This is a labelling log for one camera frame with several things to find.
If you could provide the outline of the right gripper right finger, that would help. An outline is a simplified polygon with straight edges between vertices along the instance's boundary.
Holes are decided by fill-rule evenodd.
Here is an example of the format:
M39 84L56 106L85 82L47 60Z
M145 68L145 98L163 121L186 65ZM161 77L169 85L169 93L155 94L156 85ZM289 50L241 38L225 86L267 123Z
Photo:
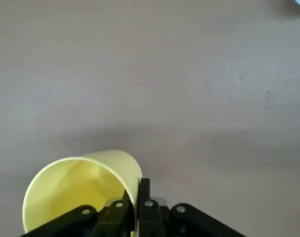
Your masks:
M243 234L188 203L169 208L150 197L150 179L138 187L140 237L244 237Z

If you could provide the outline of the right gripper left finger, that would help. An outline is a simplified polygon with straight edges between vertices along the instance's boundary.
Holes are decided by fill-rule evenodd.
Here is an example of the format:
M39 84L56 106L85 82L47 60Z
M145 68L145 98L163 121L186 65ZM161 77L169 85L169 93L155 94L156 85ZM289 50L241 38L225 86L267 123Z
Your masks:
M90 205L75 209L23 234L24 237L129 237L135 229L133 205L127 191L122 199L97 211Z

